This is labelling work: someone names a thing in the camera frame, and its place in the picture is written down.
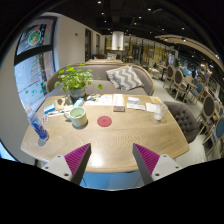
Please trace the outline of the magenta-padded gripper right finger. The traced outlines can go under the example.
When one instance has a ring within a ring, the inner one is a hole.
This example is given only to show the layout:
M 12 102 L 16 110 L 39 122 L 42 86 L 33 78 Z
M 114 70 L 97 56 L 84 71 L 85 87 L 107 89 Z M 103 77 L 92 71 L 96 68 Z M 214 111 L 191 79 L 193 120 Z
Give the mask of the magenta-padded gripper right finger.
M 167 154 L 158 155 L 144 146 L 133 144 L 132 153 L 145 185 L 182 169 Z

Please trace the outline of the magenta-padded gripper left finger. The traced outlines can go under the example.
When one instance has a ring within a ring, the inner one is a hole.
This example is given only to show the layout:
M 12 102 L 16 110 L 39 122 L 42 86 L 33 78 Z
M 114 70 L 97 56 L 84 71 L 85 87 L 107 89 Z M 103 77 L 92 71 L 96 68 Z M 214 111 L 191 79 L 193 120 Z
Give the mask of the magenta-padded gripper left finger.
M 56 155 L 43 167 L 43 170 L 79 185 L 90 155 L 91 144 L 88 143 L 66 155 Z

